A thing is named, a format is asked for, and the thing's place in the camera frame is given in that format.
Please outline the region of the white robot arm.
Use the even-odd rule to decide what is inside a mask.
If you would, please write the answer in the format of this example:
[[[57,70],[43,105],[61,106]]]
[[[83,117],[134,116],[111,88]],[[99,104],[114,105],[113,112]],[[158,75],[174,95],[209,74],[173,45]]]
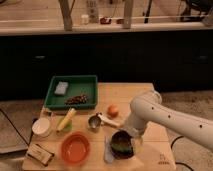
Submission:
[[[123,128],[132,137],[141,137],[148,122],[165,126],[213,152],[213,121],[175,111],[162,105],[157,91],[135,96]]]

